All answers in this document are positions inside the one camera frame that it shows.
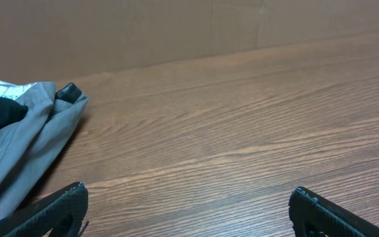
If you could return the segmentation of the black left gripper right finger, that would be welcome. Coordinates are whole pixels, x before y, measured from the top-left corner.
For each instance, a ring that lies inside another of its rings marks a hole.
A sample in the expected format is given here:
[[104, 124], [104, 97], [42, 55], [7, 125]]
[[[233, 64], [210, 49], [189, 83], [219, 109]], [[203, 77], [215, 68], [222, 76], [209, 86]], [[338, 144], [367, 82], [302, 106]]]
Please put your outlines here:
[[378, 226], [302, 186], [288, 205], [296, 237], [379, 237]]

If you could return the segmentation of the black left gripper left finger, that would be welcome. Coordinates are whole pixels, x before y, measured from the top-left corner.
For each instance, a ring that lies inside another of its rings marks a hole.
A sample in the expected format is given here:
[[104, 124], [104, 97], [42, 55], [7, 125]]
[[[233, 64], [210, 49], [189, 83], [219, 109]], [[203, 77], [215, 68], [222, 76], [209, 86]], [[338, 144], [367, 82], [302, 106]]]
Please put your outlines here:
[[88, 190], [74, 182], [0, 220], [0, 237], [79, 237], [88, 223]]

